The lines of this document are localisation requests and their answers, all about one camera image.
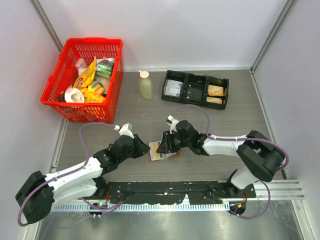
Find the yellow snack bag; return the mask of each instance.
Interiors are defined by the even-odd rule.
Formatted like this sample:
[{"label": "yellow snack bag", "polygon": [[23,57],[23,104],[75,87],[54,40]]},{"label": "yellow snack bag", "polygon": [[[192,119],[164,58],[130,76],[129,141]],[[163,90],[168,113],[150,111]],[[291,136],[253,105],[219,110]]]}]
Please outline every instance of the yellow snack bag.
[{"label": "yellow snack bag", "polygon": [[222,86],[209,85],[208,86],[208,95],[222,97],[224,95],[224,88]]},{"label": "yellow snack bag", "polygon": [[73,87],[76,89],[86,88],[95,79],[97,60],[94,57],[93,62],[88,68],[75,80]]},{"label": "yellow snack bag", "polygon": [[223,104],[222,99],[221,98],[217,98],[217,97],[206,97],[206,101],[209,103],[214,103],[214,104]]},{"label": "yellow snack bag", "polygon": [[104,100],[106,100],[105,97],[99,95],[95,91],[89,91],[87,88],[81,89],[81,92],[84,95],[84,102],[85,103],[102,103]]}]

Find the snack package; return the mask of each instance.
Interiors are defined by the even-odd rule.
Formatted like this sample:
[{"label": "snack package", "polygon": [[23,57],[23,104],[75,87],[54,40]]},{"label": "snack package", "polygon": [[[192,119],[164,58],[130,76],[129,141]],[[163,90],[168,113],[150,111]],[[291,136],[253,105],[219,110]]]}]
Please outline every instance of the snack package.
[{"label": "snack package", "polygon": [[88,66],[88,68],[75,80],[73,87],[76,89],[86,88],[89,84],[93,82],[96,74],[96,57],[94,57],[93,62]]},{"label": "snack package", "polygon": [[86,68],[79,68],[78,69],[78,76],[81,76],[81,74],[83,74],[85,72],[85,70],[87,70]]},{"label": "snack package", "polygon": [[181,81],[168,79],[165,85],[164,95],[180,97],[182,85],[183,83]]},{"label": "snack package", "polygon": [[75,64],[76,69],[86,69],[88,66],[83,58],[79,58]]},{"label": "snack package", "polygon": [[148,145],[150,147],[150,151],[148,151],[147,156],[149,159],[149,162],[159,161],[159,160],[165,160],[170,158],[175,158],[180,156],[179,152],[174,153],[157,153],[157,149],[160,146],[160,141],[150,142]]},{"label": "snack package", "polygon": [[88,90],[92,92],[96,92],[97,94],[100,94],[100,95],[105,93],[105,89],[103,88],[103,85],[95,80],[92,83],[90,83],[90,85],[88,86]]},{"label": "snack package", "polygon": [[107,94],[108,93],[108,88],[109,88],[109,84],[110,84],[110,78],[108,77],[104,77],[104,76],[97,76],[95,75],[94,78],[98,83],[102,84],[103,88],[104,88],[104,93],[103,94]]},{"label": "snack package", "polygon": [[90,91],[87,88],[81,89],[81,92],[84,96],[84,102],[85,103],[102,103],[104,100],[106,100],[105,97],[99,95],[95,91]]},{"label": "snack package", "polygon": [[221,98],[217,98],[217,97],[206,97],[206,101],[208,103],[214,103],[214,104],[222,104],[222,99]]},{"label": "snack package", "polygon": [[224,87],[223,86],[214,86],[209,85],[208,87],[208,95],[209,96],[220,96],[224,95]]},{"label": "snack package", "polygon": [[102,58],[96,61],[96,74],[105,78],[110,78],[115,65],[114,58]]}]

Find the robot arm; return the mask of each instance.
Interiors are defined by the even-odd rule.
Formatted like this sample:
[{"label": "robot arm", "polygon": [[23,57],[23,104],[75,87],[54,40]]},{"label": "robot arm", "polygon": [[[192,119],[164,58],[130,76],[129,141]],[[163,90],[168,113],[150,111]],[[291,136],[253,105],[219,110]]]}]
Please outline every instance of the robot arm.
[{"label": "robot arm", "polygon": [[247,138],[265,139],[258,131],[236,137],[222,137],[198,133],[186,120],[178,121],[172,116],[167,119],[170,131],[163,132],[162,142],[157,153],[176,153],[189,147],[197,155],[228,155],[239,157],[245,164],[242,169],[235,170],[227,180],[227,191],[233,195],[242,194],[248,185],[262,180],[271,182],[275,173],[284,161],[284,153],[274,146],[260,141],[245,140]]},{"label": "robot arm", "polygon": [[120,137],[108,148],[95,153],[87,162],[82,162],[63,171],[42,174],[36,171],[30,175],[15,199],[21,206],[27,196],[38,186],[49,182],[38,190],[26,203],[23,214],[29,224],[36,223],[47,216],[56,206],[82,197],[100,198],[105,194],[107,183],[102,177],[115,169],[128,158],[145,155],[149,146],[137,134],[131,132],[132,125],[127,123],[118,128]]}]

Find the plastic bottle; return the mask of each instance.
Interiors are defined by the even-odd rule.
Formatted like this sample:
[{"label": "plastic bottle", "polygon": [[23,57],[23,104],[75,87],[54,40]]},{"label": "plastic bottle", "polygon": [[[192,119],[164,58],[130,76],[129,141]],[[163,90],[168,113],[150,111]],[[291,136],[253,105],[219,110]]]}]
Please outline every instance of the plastic bottle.
[{"label": "plastic bottle", "polygon": [[153,87],[151,80],[149,78],[149,72],[147,71],[140,71],[140,94],[141,97],[143,97],[146,100],[151,100],[154,98],[154,93],[153,93]]}]

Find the purple cable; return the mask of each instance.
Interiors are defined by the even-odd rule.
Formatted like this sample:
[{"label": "purple cable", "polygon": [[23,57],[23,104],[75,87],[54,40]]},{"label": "purple cable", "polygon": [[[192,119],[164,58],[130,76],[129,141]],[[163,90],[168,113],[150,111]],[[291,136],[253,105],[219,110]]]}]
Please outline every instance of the purple cable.
[{"label": "purple cable", "polygon": [[57,177],[53,177],[51,179],[49,179],[48,181],[40,184],[39,186],[37,186],[32,192],[30,192],[30,194],[25,198],[25,200],[23,201],[23,203],[21,204],[21,207],[19,209],[19,212],[18,212],[18,224],[21,226],[21,227],[26,227],[29,225],[29,223],[23,223],[21,222],[21,217],[22,217],[22,213],[24,211],[24,208],[27,204],[27,202],[30,200],[30,198],[40,189],[42,189],[45,185],[53,182],[53,181],[56,181],[60,178],[63,178],[65,176],[68,176],[70,174],[73,174],[73,173],[76,173],[78,171],[80,171],[81,169],[83,169],[89,162],[89,153],[88,153],[88,150],[87,150],[87,147],[85,145],[85,141],[82,137],[82,129],[87,127],[87,126],[90,126],[90,125],[105,125],[105,126],[108,126],[108,127],[112,127],[114,128],[115,126],[114,125],[111,125],[111,124],[106,124],[106,123],[101,123],[101,122],[91,122],[91,123],[87,123],[87,124],[84,124],[82,127],[80,127],[79,129],[79,136],[80,136],[80,140],[81,140],[81,143],[83,145],[83,148],[84,148],[84,151],[85,151],[85,156],[86,156],[86,159],[85,159],[85,162],[82,166],[78,167],[77,169],[75,170],[72,170],[72,171],[69,171],[69,172],[66,172],[64,174],[61,174],[61,175],[58,175]]},{"label": "purple cable", "polygon": [[89,201],[85,200],[84,198],[79,198],[80,200],[84,201],[86,204],[88,204],[91,208],[95,209],[95,210],[111,210],[111,209],[114,209],[114,208],[117,208],[118,207],[118,204],[121,203],[123,204],[124,202],[123,201],[120,201],[119,203],[117,203],[116,205],[113,205],[111,207],[104,207],[104,206],[96,206],[96,205],[93,205],[91,204]]},{"label": "purple cable", "polygon": [[[184,107],[194,107],[194,108],[200,109],[200,110],[205,114],[206,119],[207,119],[207,122],[208,122],[208,124],[207,124],[207,126],[206,126],[206,130],[205,130],[205,134],[206,134],[206,136],[207,136],[209,139],[219,140],[219,141],[257,141],[257,142],[262,142],[262,143],[267,143],[267,144],[273,145],[274,147],[280,149],[280,150],[283,152],[284,156],[285,156],[285,163],[284,163],[283,166],[281,166],[281,167],[278,169],[278,171],[281,171],[281,170],[283,170],[284,168],[286,168],[286,167],[288,166],[288,164],[289,164],[289,154],[288,154],[288,152],[287,152],[282,146],[276,144],[275,142],[272,142],[272,141],[269,141],[269,140],[266,140],[266,139],[262,139],[262,138],[253,138],[253,137],[248,137],[248,138],[245,137],[245,138],[237,138],[237,139],[236,139],[236,138],[219,138],[219,137],[214,138],[214,137],[210,136],[210,135],[209,135],[209,128],[210,128],[210,118],[209,118],[209,115],[208,115],[208,113],[207,113],[205,110],[203,110],[203,109],[202,109],[201,107],[199,107],[199,106],[196,106],[196,105],[193,105],[193,104],[185,104],[185,105],[182,105],[182,106],[179,107],[175,112],[173,112],[173,113],[171,114],[171,116],[174,116],[180,109],[182,109],[182,108],[184,108]],[[265,182],[263,182],[263,181],[261,181],[261,180],[259,180],[259,182],[261,182],[261,183],[265,186],[265,188],[266,188],[266,190],[267,190],[267,192],[268,192],[268,202],[267,202],[267,205],[266,205],[266,207],[265,207],[265,210],[264,210],[262,213],[260,213],[258,216],[242,216],[242,215],[239,215],[239,218],[242,218],[242,219],[256,219],[256,218],[259,218],[259,217],[263,216],[263,215],[267,212],[267,210],[269,209],[270,201],[271,201],[270,189],[268,188],[268,186],[267,186],[267,184],[266,184]],[[233,212],[233,211],[230,211],[230,212],[231,212],[233,215],[236,215],[236,216],[237,216],[236,212]]]}]

